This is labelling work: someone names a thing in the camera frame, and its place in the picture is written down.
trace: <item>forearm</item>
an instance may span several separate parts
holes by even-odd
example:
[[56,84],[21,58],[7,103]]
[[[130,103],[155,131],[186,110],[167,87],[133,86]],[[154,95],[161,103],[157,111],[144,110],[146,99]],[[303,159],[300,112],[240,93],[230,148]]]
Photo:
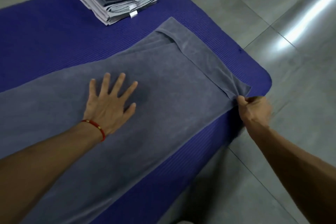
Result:
[[336,220],[336,168],[257,122],[246,128],[298,208],[311,223]]
[[81,122],[68,131],[0,160],[0,222],[18,223],[56,179],[102,139]]

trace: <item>hand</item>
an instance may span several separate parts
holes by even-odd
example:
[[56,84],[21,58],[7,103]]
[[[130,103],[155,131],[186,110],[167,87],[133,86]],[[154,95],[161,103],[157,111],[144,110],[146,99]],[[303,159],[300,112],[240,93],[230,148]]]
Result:
[[237,98],[239,115],[245,125],[251,121],[256,121],[261,125],[268,126],[272,106],[265,97],[245,98],[238,96]]
[[124,82],[125,74],[121,73],[110,94],[108,94],[111,75],[104,75],[99,96],[96,93],[96,80],[91,79],[89,86],[89,99],[86,103],[83,120],[93,120],[103,129],[106,135],[114,133],[135,112],[136,104],[133,103],[124,112],[124,104],[138,82],[133,82],[125,93],[118,98],[118,92]]

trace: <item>person's left arm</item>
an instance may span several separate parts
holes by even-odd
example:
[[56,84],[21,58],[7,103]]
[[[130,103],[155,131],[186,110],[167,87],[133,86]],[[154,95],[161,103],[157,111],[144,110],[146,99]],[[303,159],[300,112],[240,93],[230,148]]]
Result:
[[[135,112],[135,103],[125,112],[124,103],[137,82],[117,97],[124,78],[125,74],[121,74],[108,94],[110,74],[105,74],[99,96],[96,95],[95,80],[90,82],[83,119],[93,120],[107,135],[114,133]],[[102,139],[98,128],[80,122],[64,133],[1,159],[0,223],[20,222],[57,178]]]

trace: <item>bracelet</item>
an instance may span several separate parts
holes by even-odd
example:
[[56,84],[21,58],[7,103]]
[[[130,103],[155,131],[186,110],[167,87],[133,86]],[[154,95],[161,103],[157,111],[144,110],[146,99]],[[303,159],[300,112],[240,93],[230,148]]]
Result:
[[84,121],[84,122],[88,122],[88,123],[94,125],[96,128],[98,128],[98,129],[100,130],[101,134],[103,135],[103,140],[102,140],[102,141],[105,140],[105,137],[106,137],[106,136],[105,136],[105,133],[104,133],[103,129],[102,129],[97,123],[95,123],[93,120],[82,120],[82,121]]

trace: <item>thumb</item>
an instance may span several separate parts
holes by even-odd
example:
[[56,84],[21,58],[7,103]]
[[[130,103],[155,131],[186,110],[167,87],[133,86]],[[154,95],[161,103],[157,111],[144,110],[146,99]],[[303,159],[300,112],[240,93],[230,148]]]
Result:
[[248,102],[245,100],[244,96],[238,96],[237,97],[237,103],[239,106],[245,106],[248,104]]

